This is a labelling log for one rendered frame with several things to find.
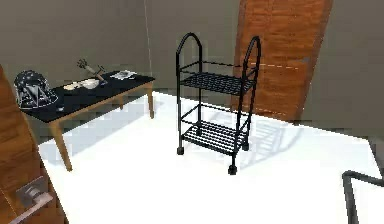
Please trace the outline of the white grey paper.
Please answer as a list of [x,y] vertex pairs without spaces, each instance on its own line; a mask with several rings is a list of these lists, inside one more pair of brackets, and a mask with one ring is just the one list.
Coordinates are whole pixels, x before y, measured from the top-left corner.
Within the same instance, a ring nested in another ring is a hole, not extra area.
[[137,75],[136,72],[123,70],[123,71],[119,71],[116,74],[112,75],[112,78],[115,78],[118,80],[133,79],[136,75]]

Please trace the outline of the white bowl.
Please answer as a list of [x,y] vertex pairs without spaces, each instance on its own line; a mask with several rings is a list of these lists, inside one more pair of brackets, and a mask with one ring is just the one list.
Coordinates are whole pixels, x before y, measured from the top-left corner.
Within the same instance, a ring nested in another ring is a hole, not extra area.
[[81,85],[86,89],[94,89],[99,85],[99,81],[96,79],[87,79],[82,81]]

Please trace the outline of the black-topped wooden table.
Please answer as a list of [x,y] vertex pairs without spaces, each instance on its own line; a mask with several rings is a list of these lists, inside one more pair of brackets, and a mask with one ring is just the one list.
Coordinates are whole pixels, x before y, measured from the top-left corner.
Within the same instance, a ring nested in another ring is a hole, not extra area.
[[[136,75],[133,79],[118,80],[111,78],[111,75],[113,75],[113,72],[103,74],[107,84],[97,86],[94,89],[81,87],[73,91],[67,91],[63,89],[63,86],[53,88],[52,91],[58,96],[55,103],[43,108],[22,110],[24,114],[30,115],[49,126],[67,171],[72,170],[72,165],[63,139],[62,128],[60,127],[63,121],[114,101],[119,104],[120,109],[123,109],[123,97],[140,89],[146,90],[149,116],[151,119],[154,118],[152,88],[155,78]],[[57,111],[59,106],[64,106],[64,111]]]

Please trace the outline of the grey branch-shaped sculpture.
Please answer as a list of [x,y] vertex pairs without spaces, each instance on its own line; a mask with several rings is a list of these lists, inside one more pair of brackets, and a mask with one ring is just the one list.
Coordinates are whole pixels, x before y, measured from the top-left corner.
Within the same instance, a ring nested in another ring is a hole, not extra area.
[[102,77],[102,74],[105,72],[105,68],[102,65],[98,66],[98,70],[94,70],[88,65],[88,62],[85,59],[79,59],[77,62],[77,66],[79,68],[89,71],[94,76],[96,76],[100,80],[101,85],[107,84],[107,81]]

